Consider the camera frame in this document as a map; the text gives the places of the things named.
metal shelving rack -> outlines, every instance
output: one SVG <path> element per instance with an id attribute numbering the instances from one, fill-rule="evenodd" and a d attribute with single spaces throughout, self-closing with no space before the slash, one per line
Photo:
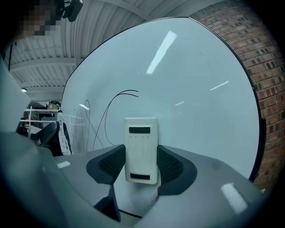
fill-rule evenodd
<path id="1" fill-rule="evenodd" d="M 55 120 L 33 120 L 31 119 L 32 113 L 37 113 L 37 114 L 55 114 L 55 117 L 57 116 L 59 110 L 57 109 L 32 109 L 32 106 L 30 109 L 26 109 L 25 112 L 29 112 L 28 119 L 26 120 L 20 120 L 20 122 L 28 122 L 29 125 L 28 127 L 31 126 L 31 122 L 41 122 L 41 123 L 52 123 L 56 122 Z"/>

